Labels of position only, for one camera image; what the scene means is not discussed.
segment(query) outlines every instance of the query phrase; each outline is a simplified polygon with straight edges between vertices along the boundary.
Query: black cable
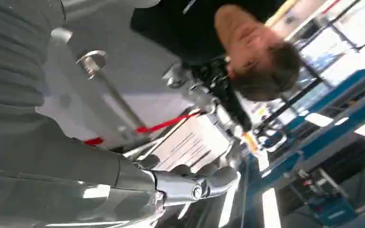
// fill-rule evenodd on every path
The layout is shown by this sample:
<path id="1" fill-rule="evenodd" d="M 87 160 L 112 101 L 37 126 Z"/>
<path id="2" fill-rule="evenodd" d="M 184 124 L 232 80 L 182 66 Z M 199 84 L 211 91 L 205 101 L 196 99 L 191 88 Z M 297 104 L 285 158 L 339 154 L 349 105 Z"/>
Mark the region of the black cable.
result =
<path id="1" fill-rule="evenodd" d="M 315 217 L 313 217 L 312 215 L 309 215 L 309 214 L 306 214 L 306 213 L 303 213 L 303 212 L 300 212 L 300 211 L 294 211 L 293 212 L 294 214 L 299 214 L 299 215 L 301 215 L 301 216 L 303 216 L 303 217 L 306 217 L 306 218 L 308 218 L 308 219 L 310 219 L 311 221 L 313 221 L 313 222 L 315 222 L 315 223 L 317 223 L 319 226 L 321 226 L 321 227 L 323 227 L 324 226 L 324 224 L 322 224 L 322 222 L 321 221 L 319 221 L 318 219 L 316 219 Z"/>

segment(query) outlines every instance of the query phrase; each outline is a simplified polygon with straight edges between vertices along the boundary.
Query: yellow object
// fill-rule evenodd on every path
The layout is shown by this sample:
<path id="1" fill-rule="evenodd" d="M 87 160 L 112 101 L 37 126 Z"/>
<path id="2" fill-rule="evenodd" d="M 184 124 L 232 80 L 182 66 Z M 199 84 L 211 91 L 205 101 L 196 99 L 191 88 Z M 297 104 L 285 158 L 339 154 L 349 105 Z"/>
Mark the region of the yellow object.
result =
<path id="1" fill-rule="evenodd" d="M 283 17 L 283 15 L 285 15 L 293 6 L 296 5 L 297 2 L 298 0 L 287 0 L 273 16 L 270 17 L 267 22 L 265 22 L 265 26 L 274 26 Z"/>
<path id="2" fill-rule="evenodd" d="M 247 143 L 247 145 L 249 146 L 251 153 L 256 155 L 256 152 L 258 151 L 258 146 L 254 142 L 254 139 L 252 138 L 250 133 L 243 133 L 242 137 L 243 137 L 244 141 Z"/>

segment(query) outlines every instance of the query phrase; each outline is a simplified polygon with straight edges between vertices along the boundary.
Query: bolt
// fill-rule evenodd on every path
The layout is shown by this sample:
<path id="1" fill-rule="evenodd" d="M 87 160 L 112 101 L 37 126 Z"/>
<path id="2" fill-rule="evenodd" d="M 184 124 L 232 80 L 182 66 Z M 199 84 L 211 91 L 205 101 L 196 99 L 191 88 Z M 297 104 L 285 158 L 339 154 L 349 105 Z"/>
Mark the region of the bolt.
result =
<path id="1" fill-rule="evenodd" d="M 161 193 L 161 192 L 156 192 L 155 197 L 156 197 L 156 200 L 161 200 L 161 199 L 163 199 L 163 193 Z"/>
<path id="2" fill-rule="evenodd" d="M 192 196 L 195 199 L 200 199 L 202 197 L 202 189 L 199 185 L 196 185 L 193 189 L 192 189 Z"/>
<path id="3" fill-rule="evenodd" d="M 86 70 L 89 80 L 95 77 L 96 71 L 101 71 L 106 66 L 107 53 L 102 50 L 94 50 L 86 53 L 79 58 L 76 64 L 79 64 Z"/>

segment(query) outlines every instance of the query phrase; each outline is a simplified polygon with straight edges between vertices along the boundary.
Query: white surface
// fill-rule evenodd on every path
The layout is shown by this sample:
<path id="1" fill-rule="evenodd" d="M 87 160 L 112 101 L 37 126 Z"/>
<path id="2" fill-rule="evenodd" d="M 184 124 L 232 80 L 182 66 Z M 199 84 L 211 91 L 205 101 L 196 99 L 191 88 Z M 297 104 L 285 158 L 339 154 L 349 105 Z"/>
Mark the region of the white surface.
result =
<path id="1" fill-rule="evenodd" d="M 186 164 L 192 166 L 192 172 L 197 172 L 226 152 L 228 146 L 228 140 L 208 117 L 193 117 L 153 151 L 160 158 L 155 169 L 170 171 L 177 165 Z"/>

